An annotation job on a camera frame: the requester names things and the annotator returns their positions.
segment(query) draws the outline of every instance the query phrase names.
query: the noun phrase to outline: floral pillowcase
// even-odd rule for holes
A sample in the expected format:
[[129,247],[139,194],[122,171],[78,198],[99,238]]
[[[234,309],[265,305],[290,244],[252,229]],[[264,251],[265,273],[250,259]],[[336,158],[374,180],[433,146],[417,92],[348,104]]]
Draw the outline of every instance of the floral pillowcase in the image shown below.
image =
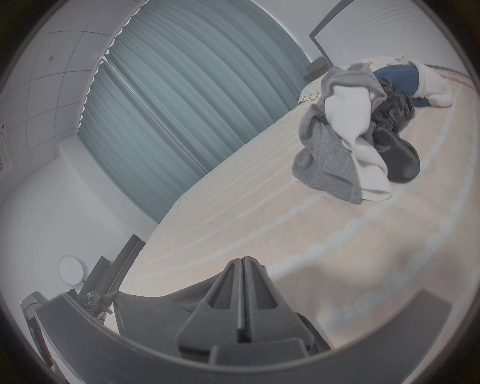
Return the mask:
[[[367,63],[372,72],[375,72],[376,70],[387,67],[389,65],[405,64],[403,56],[372,56],[366,59],[359,60],[357,62]],[[340,68],[346,71],[348,70],[348,68],[350,68],[350,65],[342,65],[340,66]],[[320,98],[320,95],[322,94],[320,84],[322,82],[323,76],[324,75],[320,76],[318,79],[313,80],[311,83],[305,86],[305,88],[300,94],[298,104],[301,104],[304,101]]]

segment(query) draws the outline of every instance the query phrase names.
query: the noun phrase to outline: white garment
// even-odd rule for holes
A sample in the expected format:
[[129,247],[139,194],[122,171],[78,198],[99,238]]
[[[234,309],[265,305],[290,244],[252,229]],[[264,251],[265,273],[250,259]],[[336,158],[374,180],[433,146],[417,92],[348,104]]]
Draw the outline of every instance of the white garment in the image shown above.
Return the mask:
[[410,60],[408,64],[414,65],[419,70],[419,87],[413,97],[426,97],[434,107],[452,105],[452,90],[437,72],[415,59]]
[[367,88],[335,85],[333,95],[325,100],[325,115],[351,152],[362,199],[381,201],[392,195],[387,166],[375,148],[360,137],[370,125],[371,107]]

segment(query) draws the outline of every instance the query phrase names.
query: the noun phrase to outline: beige mattress cover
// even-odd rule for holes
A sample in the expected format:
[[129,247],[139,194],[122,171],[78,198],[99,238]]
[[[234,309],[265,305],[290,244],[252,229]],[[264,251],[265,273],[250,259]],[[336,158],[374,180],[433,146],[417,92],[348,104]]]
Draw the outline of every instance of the beige mattress cover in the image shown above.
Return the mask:
[[[299,122],[315,101],[302,103],[178,199],[120,290],[166,295],[253,256],[336,348],[425,288],[453,304],[432,357],[480,279],[479,98],[467,78],[438,72],[453,105],[416,109],[401,136],[417,149],[421,171],[392,184],[390,199],[356,205],[292,182]],[[114,316],[106,326],[116,328]]]

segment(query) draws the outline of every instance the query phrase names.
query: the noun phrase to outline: black leather garment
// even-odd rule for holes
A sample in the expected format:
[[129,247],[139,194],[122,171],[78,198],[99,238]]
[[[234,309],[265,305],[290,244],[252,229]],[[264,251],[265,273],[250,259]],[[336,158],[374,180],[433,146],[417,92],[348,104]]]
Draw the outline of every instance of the black leather garment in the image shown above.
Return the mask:
[[415,148],[398,136],[398,132],[412,119],[415,111],[412,98],[395,92],[392,83],[381,79],[387,94],[384,101],[371,115],[371,128],[367,141],[380,154],[388,168],[388,179],[395,183],[412,181],[420,172],[420,158]]

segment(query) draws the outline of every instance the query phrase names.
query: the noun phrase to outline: curtain fold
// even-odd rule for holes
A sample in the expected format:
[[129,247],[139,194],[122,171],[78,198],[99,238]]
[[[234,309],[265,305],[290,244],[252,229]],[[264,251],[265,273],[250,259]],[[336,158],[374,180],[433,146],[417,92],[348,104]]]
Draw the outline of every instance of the curtain fold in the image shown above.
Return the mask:
[[150,0],[106,60],[78,135],[157,222],[201,177],[296,106],[310,63],[250,0]]

